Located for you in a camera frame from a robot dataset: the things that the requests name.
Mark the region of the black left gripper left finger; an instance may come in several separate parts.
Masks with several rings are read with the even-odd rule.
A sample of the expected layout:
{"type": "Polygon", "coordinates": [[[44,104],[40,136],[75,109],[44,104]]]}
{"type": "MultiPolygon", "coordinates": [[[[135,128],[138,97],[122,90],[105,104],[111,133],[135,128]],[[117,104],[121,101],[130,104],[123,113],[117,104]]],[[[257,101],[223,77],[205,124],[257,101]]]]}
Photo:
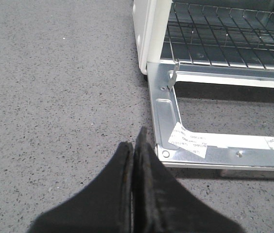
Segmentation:
{"type": "Polygon", "coordinates": [[[133,147],[121,142],[113,157],[82,191],[41,214],[31,233],[129,233],[133,147]]]}

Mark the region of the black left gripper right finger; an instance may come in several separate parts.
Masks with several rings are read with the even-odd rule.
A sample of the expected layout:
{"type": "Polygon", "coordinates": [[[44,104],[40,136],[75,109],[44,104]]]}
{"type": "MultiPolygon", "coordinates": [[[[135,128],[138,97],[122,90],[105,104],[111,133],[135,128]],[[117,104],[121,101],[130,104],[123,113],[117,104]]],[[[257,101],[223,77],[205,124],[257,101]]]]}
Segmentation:
{"type": "Polygon", "coordinates": [[[242,233],[237,222],[191,194],[166,169],[142,127],[135,144],[132,176],[135,233],[242,233]]]}

